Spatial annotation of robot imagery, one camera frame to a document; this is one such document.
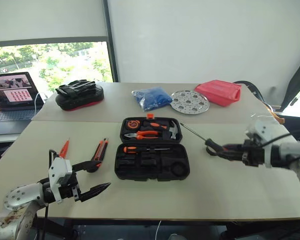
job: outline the blue bag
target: blue bag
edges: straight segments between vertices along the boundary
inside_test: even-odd
[[[172,102],[172,98],[159,86],[135,90],[132,91],[132,95],[136,98],[143,111],[158,109]]]

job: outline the perforated metal plate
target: perforated metal plate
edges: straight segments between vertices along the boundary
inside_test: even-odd
[[[171,95],[171,107],[183,114],[201,114],[209,109],[209,101],[196,91],[176,91]]]

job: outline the black handle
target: black handle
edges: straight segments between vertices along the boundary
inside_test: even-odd
[[[94,186],[92,188],[90,188],[89,191],[85,192],[85,193],[82,193],[79,197],[80,201],[81,202],[84,202],[88,199],[91,199],[97,195],[99,195],[100,193],[102,193],[104,190],[107,189],[107,187],[110,186],[110,182],[108,183],[103,183],[103,184],[100,184],[100,185],[97,185],[97,186]]]
[[[102,161],[83,161],[78,164],[75,164],[72,166],[72,171],[78,172],[81,170],[89,170],[91,168],[94,168],[97,164],[102,163]]]
[[[211,138],[208,138],[206,141],[205,141],[205,145],[207,145],[209,148],[213,149],[216,153],[217,152],[222,152],[224,151],[225,149],[220,146],[219,144],[215,143]],[[207,148],[207,152],[209,154],[213,153],[213,151],[211,151],[209,148]]]

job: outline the screwdriver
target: screwdriver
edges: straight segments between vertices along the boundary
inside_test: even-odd
[[[222,152],[226,150],[224,147],[220,146],[219,144],[215,143],[211,138],[205,139],[204,137],[200,136],[198,133],[193,131],[190,127],[184,125],[180,122],[180,125],[192,132],[194,135],[197,135],[199,138],[201,138],[204,141],[204,144],[208,147],[212,148],[215,152]]]
[[[167,126],[166,126],[166,125],[162,125],[162,124],[159,124],[159,123],[156,123],[156,122],[148,122],[148,121],[145,121],[145,122],[143,123],[143,125],[144,125],[145,127],[151,126],[151,127],[159,128],[159,129],[161,129],[161,128],[167,129]]]
[[[123,152],[126,154],[136,154],[141,152],[146,152],[151,150],[150,148],[147,148],[145,146],[125,146],[123,148]],[[155,151],[164,151],[164,150],[170,150],[170,148],[153,148]]]

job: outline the orange screwdriver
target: orange screwdriver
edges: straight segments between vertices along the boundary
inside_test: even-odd
[[[162,124],[159,124],[159,123],[156,123],[156,122],[148,122],[148,121],[145,121],[143,123],[143,125],[145,127],[148,127],[148,126],[151,126],[151,127],[154,127],[154,129],[167,129],[168,127],[166,125],[162,125]]]
[[[149,150],[151,149],[145,146],[125,146],[123,148],[123,152],[126,154],[136,154],[136,153],[146,152]],[[153,148],[153,150],[164,151],[164,150],[170,150],[170,148]]]

